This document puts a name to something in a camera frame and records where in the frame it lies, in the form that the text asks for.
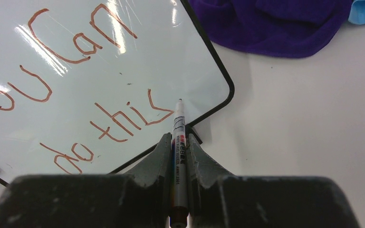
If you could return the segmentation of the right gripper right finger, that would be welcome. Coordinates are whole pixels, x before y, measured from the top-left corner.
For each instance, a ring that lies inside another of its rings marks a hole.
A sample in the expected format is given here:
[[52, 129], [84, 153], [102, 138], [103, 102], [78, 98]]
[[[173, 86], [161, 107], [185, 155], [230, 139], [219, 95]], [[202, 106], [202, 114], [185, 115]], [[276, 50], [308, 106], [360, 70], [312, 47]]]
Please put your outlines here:
[[188, 139], [193, 228], [357, 228], [342, 189], [321, 176], [238, 176]]

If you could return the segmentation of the black framed whiteboard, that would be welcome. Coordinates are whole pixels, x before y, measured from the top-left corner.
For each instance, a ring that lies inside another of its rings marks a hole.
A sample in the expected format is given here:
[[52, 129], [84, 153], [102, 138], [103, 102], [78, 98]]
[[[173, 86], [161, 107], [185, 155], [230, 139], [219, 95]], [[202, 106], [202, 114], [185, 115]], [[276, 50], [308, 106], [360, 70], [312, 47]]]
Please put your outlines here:
[[116, 172], [234, 84], [186, 0], [0, 0], [0, 180]]

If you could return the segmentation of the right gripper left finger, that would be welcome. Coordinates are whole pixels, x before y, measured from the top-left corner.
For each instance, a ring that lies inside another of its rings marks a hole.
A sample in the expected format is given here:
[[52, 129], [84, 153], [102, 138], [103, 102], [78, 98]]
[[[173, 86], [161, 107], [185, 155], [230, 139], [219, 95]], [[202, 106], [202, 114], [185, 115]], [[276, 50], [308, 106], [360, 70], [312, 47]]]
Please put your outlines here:
[[0, 228], [165, 228], [171, 134], [124, 174], [26, 175], [0, 197]]

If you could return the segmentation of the red whiteboard marker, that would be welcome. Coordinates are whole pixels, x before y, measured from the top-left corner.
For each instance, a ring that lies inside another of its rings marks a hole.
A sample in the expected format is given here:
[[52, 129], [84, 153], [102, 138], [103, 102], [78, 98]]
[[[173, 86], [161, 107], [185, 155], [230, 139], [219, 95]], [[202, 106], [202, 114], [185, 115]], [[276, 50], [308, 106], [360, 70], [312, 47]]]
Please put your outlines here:
[[170, 227], [187, 227], [188, 210], [188, 187], [187, 187], [187, 165], [186, 165], [186, 133], [185, 115], [182, 99], [176, 104], [173, 120], [172, 134], [173, 152], [173, 175], [171, 183], [170, 199]]

